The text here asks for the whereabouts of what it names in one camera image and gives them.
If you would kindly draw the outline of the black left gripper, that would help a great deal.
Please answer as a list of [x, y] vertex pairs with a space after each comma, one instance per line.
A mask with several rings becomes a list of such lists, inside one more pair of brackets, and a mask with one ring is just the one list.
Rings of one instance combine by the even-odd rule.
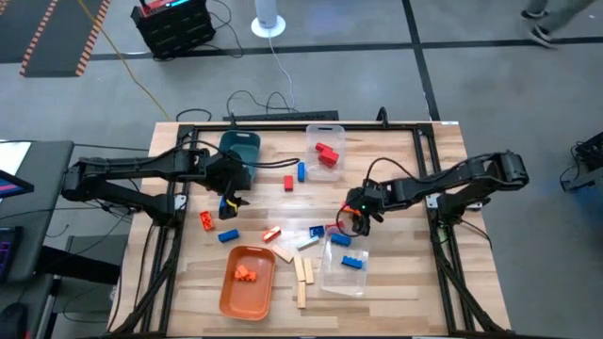
[[[250, 190], [252, 177], [249, 169], [243, 164], [238, 155], [215, 154], [204, 160], [205, 178], [203, 186], [217, 193], [234, 193], [238, 190]], [[234, 218], [241, 206], [250, 203], [241, 197], [233, 196], [232, 206], [219, 208], [219, 219]]]

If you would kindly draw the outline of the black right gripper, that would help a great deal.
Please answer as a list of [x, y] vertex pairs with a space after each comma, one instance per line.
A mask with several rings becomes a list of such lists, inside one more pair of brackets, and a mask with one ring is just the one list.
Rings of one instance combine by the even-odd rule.
[[[383, 214], [395, 209], [393, 181], [364, 181], [360, 186], [348, 191], [348, 206], [364, 215], [371, 215], [376, 221], [383, 222]], [[357, 235], [369, 235], [370, 217], [354, 216], [352, 230]]]

